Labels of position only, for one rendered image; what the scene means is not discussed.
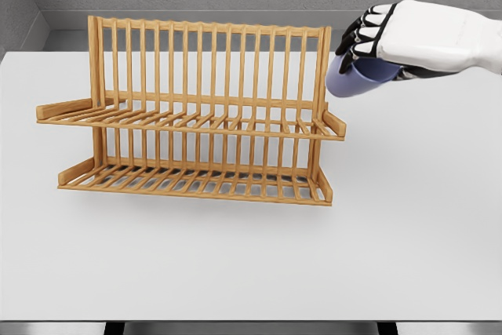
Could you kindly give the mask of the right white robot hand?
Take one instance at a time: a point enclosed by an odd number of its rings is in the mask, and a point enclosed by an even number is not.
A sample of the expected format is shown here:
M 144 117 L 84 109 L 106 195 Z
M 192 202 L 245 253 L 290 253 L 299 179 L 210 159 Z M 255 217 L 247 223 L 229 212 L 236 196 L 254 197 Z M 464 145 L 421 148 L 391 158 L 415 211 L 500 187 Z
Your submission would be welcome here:
M 457 73 L 476 63 L 483 15 L 415 0 L 374 5 L 344 32 L 336 55 L 346 73 L 362 58 L 402 67 L 403 76 Z

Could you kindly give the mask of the blue-purple cup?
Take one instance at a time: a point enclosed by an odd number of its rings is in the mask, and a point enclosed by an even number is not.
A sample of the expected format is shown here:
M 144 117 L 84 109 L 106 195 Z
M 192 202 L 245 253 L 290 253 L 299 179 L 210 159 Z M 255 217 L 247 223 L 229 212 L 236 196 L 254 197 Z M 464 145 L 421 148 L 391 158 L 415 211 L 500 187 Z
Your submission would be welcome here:
M 398 64 L 381 59 L 359 58 L 342 75 L 339 73 L 344 56 L 335 56 L 326 73 L 326 88 L 337 97 L 366 93 L 393 80 L 401 71 Z

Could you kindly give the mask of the wooden two-tier dish rack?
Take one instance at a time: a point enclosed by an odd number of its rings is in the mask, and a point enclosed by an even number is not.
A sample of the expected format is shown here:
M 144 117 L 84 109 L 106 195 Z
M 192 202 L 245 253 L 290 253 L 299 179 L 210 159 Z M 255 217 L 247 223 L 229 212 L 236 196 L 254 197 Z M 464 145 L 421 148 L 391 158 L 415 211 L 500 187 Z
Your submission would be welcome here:
M 61 189 L 328 206 L 329 27 L 90 16 L 90 96 L 37 108 L 88 126 L 93 156 Z

